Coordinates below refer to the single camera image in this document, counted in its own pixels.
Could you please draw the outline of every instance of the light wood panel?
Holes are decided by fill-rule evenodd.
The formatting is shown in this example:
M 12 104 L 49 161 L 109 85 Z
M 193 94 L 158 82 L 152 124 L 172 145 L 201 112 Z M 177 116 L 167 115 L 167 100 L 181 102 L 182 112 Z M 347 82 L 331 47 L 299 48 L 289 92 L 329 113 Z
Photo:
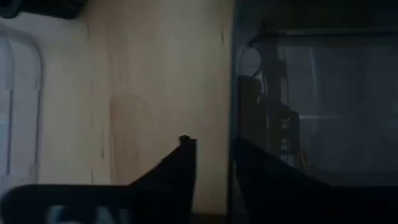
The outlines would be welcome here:
M 2 21 L 45 59 L 41 183 L 125 184 L 198 139 L 193 209 L 224 213 L 232 0 L 91 0 L 82 17 Z

